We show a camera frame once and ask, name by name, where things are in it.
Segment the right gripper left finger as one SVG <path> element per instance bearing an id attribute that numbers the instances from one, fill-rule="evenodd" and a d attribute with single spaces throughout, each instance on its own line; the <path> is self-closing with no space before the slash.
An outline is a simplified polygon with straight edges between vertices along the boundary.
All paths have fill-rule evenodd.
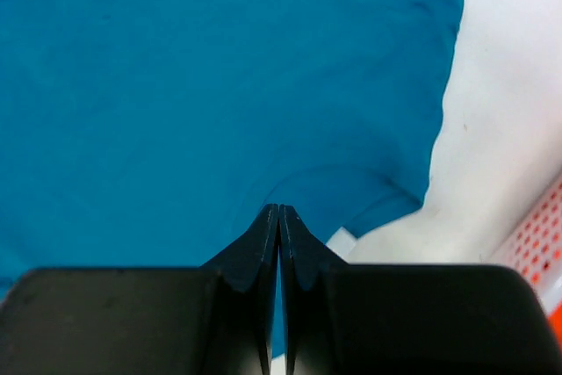
<path id="1" fill-rule="evenodd" d="M 2 373 L 269 373 L 278 212 L 199 267 L 28 272 L 1 305 Z"/>

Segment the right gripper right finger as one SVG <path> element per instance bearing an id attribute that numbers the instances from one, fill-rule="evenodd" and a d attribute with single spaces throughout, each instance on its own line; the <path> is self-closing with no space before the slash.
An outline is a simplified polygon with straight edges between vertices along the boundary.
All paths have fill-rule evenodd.
<path id="1" fill-rule="evenodd" d="M 561 349 L 514 270 L 351 264 L 278 215 L 290 374 L 558 374 Z"/>

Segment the blue t shirt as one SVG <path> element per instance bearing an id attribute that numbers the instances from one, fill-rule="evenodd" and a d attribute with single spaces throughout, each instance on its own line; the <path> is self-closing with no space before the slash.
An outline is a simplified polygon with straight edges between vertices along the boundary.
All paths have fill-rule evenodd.
<path id="1" fill-rule="evenodd" d="M 429 187 L 464 0 L 1 0 L 1 287 L 326 242 Z"/>

